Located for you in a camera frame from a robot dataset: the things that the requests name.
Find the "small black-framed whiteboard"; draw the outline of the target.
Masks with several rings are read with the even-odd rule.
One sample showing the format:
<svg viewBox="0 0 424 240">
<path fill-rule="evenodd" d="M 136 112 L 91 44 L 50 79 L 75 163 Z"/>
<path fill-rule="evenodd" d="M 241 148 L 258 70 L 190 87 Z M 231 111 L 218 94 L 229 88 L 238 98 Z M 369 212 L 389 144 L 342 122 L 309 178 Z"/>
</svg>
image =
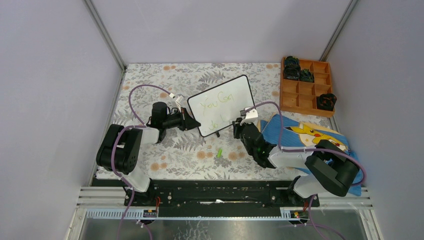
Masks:
<svg viewBox="0 0 424 240">
<path fill-rule="evenodd" d="M 190 96 L 187 104 L 200 123 L 202 137 L 231 126 L 241 117 L 241 111 L 255 105 L 249 79 L 244 74 Z"/>
</svg>

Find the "green marker cap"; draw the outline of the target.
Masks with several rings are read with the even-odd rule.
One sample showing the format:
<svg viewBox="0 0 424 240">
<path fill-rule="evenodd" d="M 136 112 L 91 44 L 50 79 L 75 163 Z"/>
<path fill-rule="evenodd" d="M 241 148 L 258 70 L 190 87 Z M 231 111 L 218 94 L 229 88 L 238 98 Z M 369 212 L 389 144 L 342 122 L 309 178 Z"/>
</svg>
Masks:
<svg viewBox="0 0 424 240">
<path fill-rule="evenodd" d="M 222 152 L 223 152 L 223 149 L 222 149 L 222 148 L 220 148 L 220 149 L 218 150 L 218 153 L 217 153 L 216 157 L 217 157 L 217 158 L 220 158 L 220 157 L 222 156 Z"/>
</svg>

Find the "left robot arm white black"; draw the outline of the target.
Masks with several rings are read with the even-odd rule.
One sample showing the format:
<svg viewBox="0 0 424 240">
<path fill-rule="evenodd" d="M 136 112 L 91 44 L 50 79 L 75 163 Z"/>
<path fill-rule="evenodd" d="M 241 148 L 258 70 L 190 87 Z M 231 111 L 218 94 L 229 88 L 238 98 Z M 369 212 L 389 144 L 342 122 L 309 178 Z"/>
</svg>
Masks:
<svg viewBox="0 0 424 240">
<path fill-rule="evenodd" d="M 136 168 L 141 145 L 161 143 L 168 129 L 188 131 L 201 126 L 185 107 L 174 111 L 164 102 L 152 105 L 146 127 L 111 124 L 96 155 L 96 164 L 113 172 L 127 186 L 136 191 L 136 199 L 144 206 L 152 204 L 155 192 L 151 178 Z"/>
</svg>

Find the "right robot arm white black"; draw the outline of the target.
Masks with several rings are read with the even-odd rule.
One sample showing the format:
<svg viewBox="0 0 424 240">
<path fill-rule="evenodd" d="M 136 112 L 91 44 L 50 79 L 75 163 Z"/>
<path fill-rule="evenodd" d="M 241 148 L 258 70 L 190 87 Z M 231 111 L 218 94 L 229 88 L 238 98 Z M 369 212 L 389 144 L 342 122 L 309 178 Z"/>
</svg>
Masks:
<svg viewBox="0 0 424 240">
<path fill-rule="evenodd" d="M 233 121 L 233 136 L 241 140 L 247 154 L 263 168 L 284 167 L 308 169 L 309 174 L 296 177 L 287 191 L 287 201 L 301 205 L 315 194 L 347 195 L 355 177 L 363 169 L 351 156 L 329 140 L 322 139 L 311 147 L 280 147 L 267 142 L 252 122 L 239 117 Z"/>
</svg>

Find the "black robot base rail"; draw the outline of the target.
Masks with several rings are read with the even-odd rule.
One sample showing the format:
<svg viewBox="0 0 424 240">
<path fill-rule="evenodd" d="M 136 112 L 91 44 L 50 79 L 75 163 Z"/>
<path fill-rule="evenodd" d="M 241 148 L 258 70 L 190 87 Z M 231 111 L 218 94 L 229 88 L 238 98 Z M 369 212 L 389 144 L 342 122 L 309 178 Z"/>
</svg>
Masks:
<svg viewBox="0 0 424 240">
<path fill-rule="evenodd" d="M 151 180 L 145 192 L 125 191 L 125 206 L 152 207 L 161 218 L 281 217 L 280 208 L 306 211 L 317 197 L 301 198 L 286 180 Z"/>
</svg>

